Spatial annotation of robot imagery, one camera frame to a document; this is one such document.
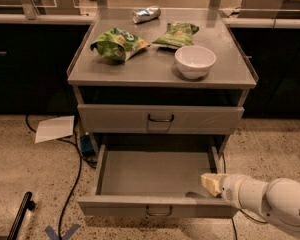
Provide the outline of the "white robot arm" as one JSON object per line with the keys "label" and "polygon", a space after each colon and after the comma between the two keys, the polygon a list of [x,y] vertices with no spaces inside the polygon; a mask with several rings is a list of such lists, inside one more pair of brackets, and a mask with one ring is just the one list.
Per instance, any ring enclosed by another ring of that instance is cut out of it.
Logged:
{"label": "white robot arm", "polygon": [[202,186],[237,209],[257,214],[285,233],[300,238],[300,183],[287,178],[270,182],[242,174],[201,175]]}

